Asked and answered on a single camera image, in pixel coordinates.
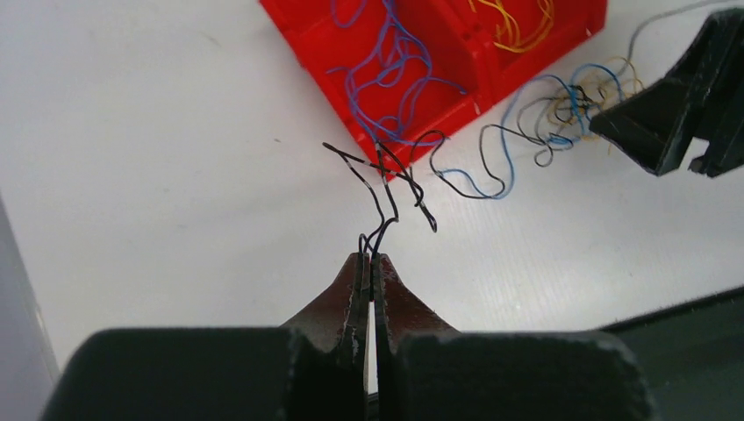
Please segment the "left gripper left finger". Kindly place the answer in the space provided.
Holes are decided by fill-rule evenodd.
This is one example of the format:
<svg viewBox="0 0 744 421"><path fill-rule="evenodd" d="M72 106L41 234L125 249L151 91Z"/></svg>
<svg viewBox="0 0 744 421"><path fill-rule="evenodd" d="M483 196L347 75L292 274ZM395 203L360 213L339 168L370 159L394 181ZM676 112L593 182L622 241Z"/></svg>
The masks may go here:
<svg viewBox="0 0 744 421"><path fill-rule="evenodd" d="M109 329L63 371L45 420L364 420L369 259L274 327Z"/></svg>

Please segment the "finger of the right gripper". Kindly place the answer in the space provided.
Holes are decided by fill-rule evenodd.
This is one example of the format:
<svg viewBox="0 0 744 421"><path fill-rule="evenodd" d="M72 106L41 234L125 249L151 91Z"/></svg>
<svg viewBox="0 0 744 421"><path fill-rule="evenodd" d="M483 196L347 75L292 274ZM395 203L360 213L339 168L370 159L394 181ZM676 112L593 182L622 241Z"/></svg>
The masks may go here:
<svg viewBox="0 0 744 421"><path fill-rule="evenodd" d="M743 10L716 11L662 79L597 114L590 130L650 174L665 175L680 167L706 111L739 87Z"/></svg>
<svg viewBox="0 0 744 421"><path fill-rule="evenodd" d="M743 165L743 88L725 101L714 103L697 128L696 137L706 140L705 152L688 169L715 178Z"/></svg>

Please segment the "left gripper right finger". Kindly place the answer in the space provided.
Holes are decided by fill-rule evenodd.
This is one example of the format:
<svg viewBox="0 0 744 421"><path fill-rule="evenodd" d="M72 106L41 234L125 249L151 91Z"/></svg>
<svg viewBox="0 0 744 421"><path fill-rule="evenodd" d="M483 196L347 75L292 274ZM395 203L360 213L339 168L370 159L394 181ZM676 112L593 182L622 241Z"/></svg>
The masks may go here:
<svg viewBox="0 0 744 421"><path fill-rule="evenodd" d="M371 261L382 420L651 420L640 365L598 331L459 332Z"/></svg>

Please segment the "red two-compartment plastic bin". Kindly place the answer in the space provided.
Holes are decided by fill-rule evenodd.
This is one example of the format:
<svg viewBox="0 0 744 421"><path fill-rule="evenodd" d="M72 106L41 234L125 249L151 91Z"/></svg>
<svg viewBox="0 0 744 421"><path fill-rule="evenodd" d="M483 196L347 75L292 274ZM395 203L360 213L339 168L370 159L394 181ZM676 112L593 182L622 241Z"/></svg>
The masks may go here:
<svg viewBox="0 0 744 421"><path fill-rule="evenodd" d="M266 1L366 157L427 153L605 25L604 1Z"/></svg>

